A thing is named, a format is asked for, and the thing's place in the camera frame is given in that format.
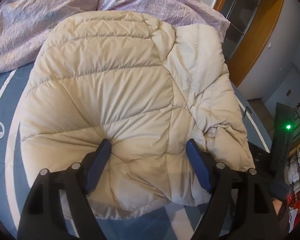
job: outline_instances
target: bed sheet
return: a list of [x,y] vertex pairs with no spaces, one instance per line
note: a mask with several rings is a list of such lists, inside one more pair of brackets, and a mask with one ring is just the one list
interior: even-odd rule
[[[0,74],[0,220],[16,237],[17,227],[26,196],[30,190],[25,176],[20,149],[20,102],[33,63]],[[242,112],[249,105],[234,87]],[[248,140],[269,151],[271,141],[255,113],[243,122]],[[98,220],[104,234],[111,240],[166,239],[189,240],[207,204],[198,207],[170,203],[139,218],[130,220]],[[71,220],[67,220],[71,234],[76,235]],[[228,232],[231,218],[228,213],[221,234]]]

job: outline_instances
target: quilted fabric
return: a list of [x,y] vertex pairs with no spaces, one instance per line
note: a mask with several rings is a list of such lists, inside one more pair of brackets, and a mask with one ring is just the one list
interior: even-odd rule
[[104,138],[112,142],[88,196],[99,218],[207,202],[186,157],[190,138],[233,169],[254,166],[211,26],[173,28],[133,12],[76,14],[49,35],[26,89],[21,150],[29,185],[40,169],[66,169]]

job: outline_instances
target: silver screw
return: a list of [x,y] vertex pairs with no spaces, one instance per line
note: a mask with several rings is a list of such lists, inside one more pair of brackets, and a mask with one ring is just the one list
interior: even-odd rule
[[42,175],[42,176],[46,175],[47,173],[48,173],[48,169],[42,169],[40,171],[40,175]]
[[221,170],[225,168],[224,163],[217,163],[216,166],[217,166],[218,169],[221,169]]
[[71,168],[74,169],[74,170],[77,170],[77,169],[80,168],[80,167],[81,167],[81,164],[80,164],[80,163],[73,163],[73,164],[71,165]]
[[249,173],[251,175],[256,175],[257,174],[257,171],[255,169],[249,169]]

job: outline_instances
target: wrinkled fabric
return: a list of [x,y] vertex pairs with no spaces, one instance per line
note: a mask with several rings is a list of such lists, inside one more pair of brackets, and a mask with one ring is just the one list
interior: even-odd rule
[[229,22],[199,0],[2,0],[0,73],[33,62],[52,29],[84,11],[129,10],[148,13],[174,26],[205,23],[223,41]]
[[22,102],[29,185],[41,169],[66,169],[106,138],[112,153],[88,196],[97,217],[207,202],[186,157],[189,139],[232,169],[254,167],[228,76],[211,26],[174,28],[124,11],[67,18],[42,46]]

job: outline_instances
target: beige puffer jacket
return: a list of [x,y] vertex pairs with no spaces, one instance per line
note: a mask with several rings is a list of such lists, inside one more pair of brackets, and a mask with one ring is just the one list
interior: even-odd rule
[[207,202],[186,157],[190,138],[232,169],[254,166],[213,27],[80,13],[54,28],[26,89],[21,150],[29,185],[40,169],[66,169],[104,138],[112,142],[88,196],[99,218]]

